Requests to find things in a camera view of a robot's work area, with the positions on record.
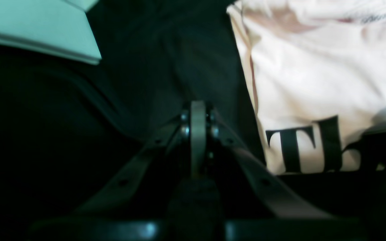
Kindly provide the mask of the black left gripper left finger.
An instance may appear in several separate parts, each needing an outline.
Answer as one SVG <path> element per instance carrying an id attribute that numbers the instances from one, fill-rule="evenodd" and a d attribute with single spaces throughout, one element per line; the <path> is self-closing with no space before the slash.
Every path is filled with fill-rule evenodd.
<path id="1" fill-rule="evenodd" d="M 167 221 L 154 218 L 179 179 L 200 177 L 200 102 L 157 130 L 144 148 L 70 217 L 41 221 L 31 241 L 158 241 Z"/>

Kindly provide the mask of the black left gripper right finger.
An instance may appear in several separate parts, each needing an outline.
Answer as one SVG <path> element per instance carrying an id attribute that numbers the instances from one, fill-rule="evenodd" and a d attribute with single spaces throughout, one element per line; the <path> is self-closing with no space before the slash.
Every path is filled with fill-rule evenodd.
<path id="1" fill-rule="evenodd" d="M 357 220 L 336 218 L 295 194 L 247 150 L 219 128 L 215 111 L 198 102 L 198 176 L 211 178 L 234 201 L 251 197 L 272 218 L 228 219 L 226 241 L 366 241 Z"/>

